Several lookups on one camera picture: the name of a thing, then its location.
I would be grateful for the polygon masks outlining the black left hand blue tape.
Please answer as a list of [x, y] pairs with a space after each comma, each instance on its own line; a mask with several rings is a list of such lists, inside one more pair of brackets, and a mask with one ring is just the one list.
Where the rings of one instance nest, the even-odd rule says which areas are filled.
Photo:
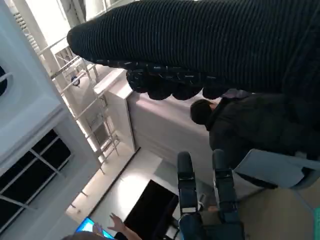
[[205, 223], [199, 209], [191, 155], [185, 151], [177, 155], [179, 230], [184, 240], [244, 240], [246, 236], [238, 213], [233, 173], [223, 150], [213, 151], [212, 168], [217, 210], [206, 211], [209, 222]]

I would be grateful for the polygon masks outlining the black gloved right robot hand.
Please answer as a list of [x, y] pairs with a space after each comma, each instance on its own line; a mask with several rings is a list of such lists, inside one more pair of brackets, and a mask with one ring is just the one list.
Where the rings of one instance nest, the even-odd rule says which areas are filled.
[[317, 0], [140, 0], [73, 27], [72, 52], [151, 99], [230, 89], [320, 99]]

